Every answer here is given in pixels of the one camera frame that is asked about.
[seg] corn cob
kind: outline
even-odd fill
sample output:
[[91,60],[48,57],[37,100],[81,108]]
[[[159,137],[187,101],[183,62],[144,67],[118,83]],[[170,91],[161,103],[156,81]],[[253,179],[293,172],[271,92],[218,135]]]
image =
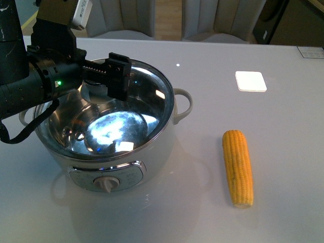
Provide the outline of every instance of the corn cob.
[[253,205],[253,179],[247,140],[238,130],[223,135],[226,177],[232,203],[241,209]]

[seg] table surface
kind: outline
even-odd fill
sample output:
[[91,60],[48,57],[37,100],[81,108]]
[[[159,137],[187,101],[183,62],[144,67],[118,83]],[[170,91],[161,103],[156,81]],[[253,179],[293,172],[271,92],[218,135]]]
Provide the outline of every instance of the table surface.
[[[323,242],[324,59],[281,46],[77,44],[89,60],[115,52],[153,65],[192,95],[193,111],[176,125],[165,167],[120,193],[76,186],[35,133],[0,144],[0,242]],[[236,71],[261,72],[267,91],[239,91]],[[4,123],[13,135],[22,128],[17,116]],[[221,139],[231,129],[249,144],[255,202],[245,210],[226,182]]]

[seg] stainless steel pot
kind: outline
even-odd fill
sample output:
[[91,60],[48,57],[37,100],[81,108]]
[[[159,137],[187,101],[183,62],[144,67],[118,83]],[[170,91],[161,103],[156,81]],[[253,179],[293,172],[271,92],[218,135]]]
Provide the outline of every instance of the stainless steel pot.
[[[161,169],[173,148],[174,125],[191,112],[192,97],[136,60],[127,101],[108,98],[105,89],[84,82],[60,98],[60,106],[36,134],[76,185],[113,192],[140,184]],[[181,114],[175,95],[189,100]],[[49,105],[37,106],[33,117]]]

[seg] white square light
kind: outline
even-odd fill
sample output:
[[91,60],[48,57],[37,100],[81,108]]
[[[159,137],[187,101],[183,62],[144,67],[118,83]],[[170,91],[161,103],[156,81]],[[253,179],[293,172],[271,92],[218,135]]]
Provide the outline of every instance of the white square light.
[[236,82],[240,91],[266,92],[267,86],[260,72],[236,71]]

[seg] chair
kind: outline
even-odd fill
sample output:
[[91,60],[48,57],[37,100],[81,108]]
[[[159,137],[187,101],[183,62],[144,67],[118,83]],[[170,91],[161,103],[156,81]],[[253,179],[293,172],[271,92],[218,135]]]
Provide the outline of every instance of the chair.
[[150,40],[155,37],[155,0],[93,0],[88,37]]
[[248,44],[266,0],[182,0],[182,41]]

